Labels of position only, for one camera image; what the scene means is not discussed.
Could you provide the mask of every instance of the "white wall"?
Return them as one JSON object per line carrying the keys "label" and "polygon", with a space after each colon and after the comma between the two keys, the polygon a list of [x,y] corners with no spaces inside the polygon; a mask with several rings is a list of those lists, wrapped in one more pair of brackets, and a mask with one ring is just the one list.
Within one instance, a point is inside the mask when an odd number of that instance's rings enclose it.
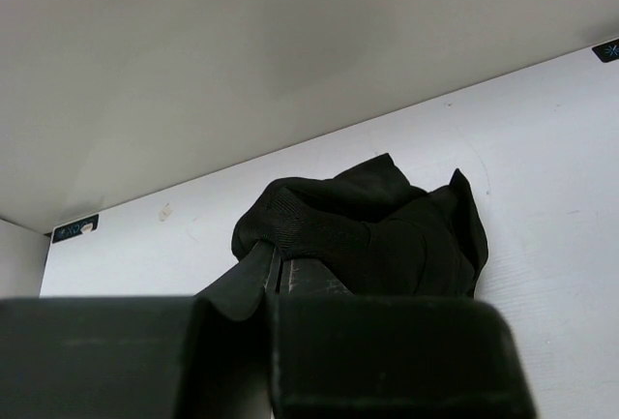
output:
{"label": "white wall", "polygon": [[194,293],[234,264],[232,227],[277,177],[389,152],[433,189],[460,167],[489,240],[478,297],[513,327],[543,417],[615,418],[618,89],[619,62],[584,49],[102,211],[51,247],[42,294]]}
{"label": "white wall", "polygon": [[0,221],[0,298],[39,296],[49,239]]}
{"label": "white wall", "polygon": [[619,31],[617,0],[2,0],[0,17],[0,217],[39,232]]}

